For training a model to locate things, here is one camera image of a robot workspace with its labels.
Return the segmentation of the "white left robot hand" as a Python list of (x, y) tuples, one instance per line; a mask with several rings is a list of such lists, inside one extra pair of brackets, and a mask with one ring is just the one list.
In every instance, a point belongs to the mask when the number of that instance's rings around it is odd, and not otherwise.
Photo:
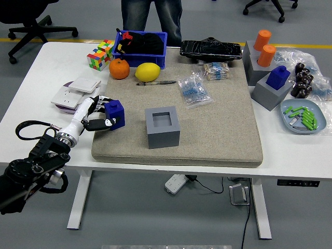
[[(89, 120), (93, 113), (104, 113), (105, 119)], [(115, 130), (125, 125), (124, 108), (117, 100), (97, 95), (86, 98), (74, 113), (70, 124), (60, 131), (72, 137), (78, 137), (83, 130)]]

